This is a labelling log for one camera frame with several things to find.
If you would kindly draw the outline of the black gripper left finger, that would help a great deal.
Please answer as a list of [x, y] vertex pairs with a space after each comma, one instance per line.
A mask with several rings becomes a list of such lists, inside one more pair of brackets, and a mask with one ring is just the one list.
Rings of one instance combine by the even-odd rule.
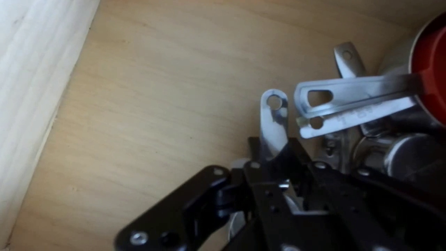
[[115, 251], [196, 251], [230, 214], [219, 193], [230, 172], [207, 166], [122, 228]]

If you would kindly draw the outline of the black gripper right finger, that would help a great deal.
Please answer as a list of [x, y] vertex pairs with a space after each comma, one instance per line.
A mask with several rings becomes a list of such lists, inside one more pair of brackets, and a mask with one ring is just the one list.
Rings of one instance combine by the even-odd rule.
[[245, 178], [269, 251], [444, 251], [444, 201], [369, 168], [343, 175], [298, 143], [273, 161], [248, 140]]

